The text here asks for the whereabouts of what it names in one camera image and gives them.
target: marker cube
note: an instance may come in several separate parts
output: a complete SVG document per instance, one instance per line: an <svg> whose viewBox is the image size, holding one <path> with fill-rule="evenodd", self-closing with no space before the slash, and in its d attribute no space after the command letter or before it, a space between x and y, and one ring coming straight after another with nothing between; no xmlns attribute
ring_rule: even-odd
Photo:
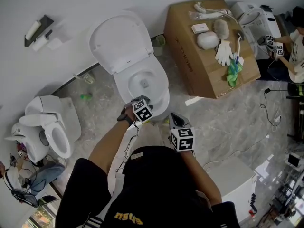
<svg viewBox="0 0 304 228"><path fill-rule="evenodd" d="M276 50L276 53L277 53L278 56L283 56L284 55L283 45L278 44L275 48L276 48L275 50Z"/></svg>
<svg viewBox="0 0 304 228"><path fill-rule="evenodd" d="M144 123L153 117L153 112L144 99L133 103L132 107L135 116L141 123Z"/></svg>
<svg viewBox="0 0 304 228"><path fill-rule="evenodd" d="M18 151L18 156L21 157L22 155L23 155L23 151L22 151L22 150L19 150L19 151Z"/></svg>
<svg viewBox="0 0 304 228"><path fill-rule="evenodd" d="M195 146L194 128L171 129L171 143L176 151L193 150Z"/></svg>
<svg viewBox="0 0 304 228"><path fill-rule="evenodd" d="M274 38L271 35L266 36L266 45L269 45L269 46L274 45Z"/></svg>

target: cardboard box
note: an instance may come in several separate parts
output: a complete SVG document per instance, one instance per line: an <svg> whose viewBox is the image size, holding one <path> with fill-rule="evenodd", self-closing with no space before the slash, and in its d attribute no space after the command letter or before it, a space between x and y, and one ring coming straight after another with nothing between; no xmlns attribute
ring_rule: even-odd
<svg viewBox="0 0 304 228"><path fill-rule="evenodd" d="M191 29L194 24L206 23L209 30L213 30L215 19L192 20L188 12L195 11L193 5L198 2L188 1L170 6L164 35L169 45L172 56L179 68L184 84L189 95L206 98L219 98L222 95L260 78L260 72L252 49L245 39L241 41L240 55L244 58L243 71L238 74L235 88L226 81L228 67L223 67L215 60L215 50L203 50L196 41L197 36ZM201 6L207 9L228 9L224 0L202 0ZM238 36L234 30L241 30L235 21L228 17L221 17L227 21L230 30L228 40L232 52L238 44Z"/></svg>

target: hand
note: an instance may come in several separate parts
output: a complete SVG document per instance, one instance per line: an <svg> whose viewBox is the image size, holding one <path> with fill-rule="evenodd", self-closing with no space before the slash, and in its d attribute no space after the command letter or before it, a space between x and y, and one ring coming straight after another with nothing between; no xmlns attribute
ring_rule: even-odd
<svg viewBox="0 0 304 228"><path fill-rule="evenodd" d="M126 108L126 110L125 110L125 112L124 112L125 114L127 114L128 115L128 117L130 117L132 120L133 120L133 122L135 121L135 114L134 114L134 112L133 112L133 107L132 107L132 105L130 105L130 106L128 106L127 108Z"/></svg>

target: white toilet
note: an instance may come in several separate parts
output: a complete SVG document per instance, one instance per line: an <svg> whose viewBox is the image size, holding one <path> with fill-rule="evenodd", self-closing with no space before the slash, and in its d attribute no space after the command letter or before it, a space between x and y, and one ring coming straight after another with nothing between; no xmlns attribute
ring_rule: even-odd
<svg viewBox="0 0 304 228"><path fill-rule="evenodd" d="M79 119L71 98L37 96L26 107L22 125L42 126L51 148L62 158L69 158L74 142L81 135Z"/></svg>
<svg viewBox="0 0 304 228"><path fill-rule="evenodd" d="M170 100L167 75L153 54L153 46L142 20L121 11L91 28L89 47L109 74L127 103L145 95L151 99L153 115L163 113Z"/></svg>
<svg viewBox="0 0 304 228"><path fill-rule="evenodd" d="M42 160L49 151L49 143L44 134L42 127L26 127L20 123L13 125L11 129L11 137L6 140L18 141L27 148L29 159L36 163Z"/></svg>

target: green cloth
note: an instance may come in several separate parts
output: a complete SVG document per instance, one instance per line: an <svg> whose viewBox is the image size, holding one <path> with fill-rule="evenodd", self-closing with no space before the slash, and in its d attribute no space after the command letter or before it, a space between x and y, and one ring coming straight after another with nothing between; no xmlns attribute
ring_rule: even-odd
<svg viewBox="0 0 304 228"><path fill-rule="evenodd" d="M243 66L238 62L236 65L235 60L230 60L230 66L228 66L227 81L230 87L235 87L238 79L238 73L243 70Z"/></svg>

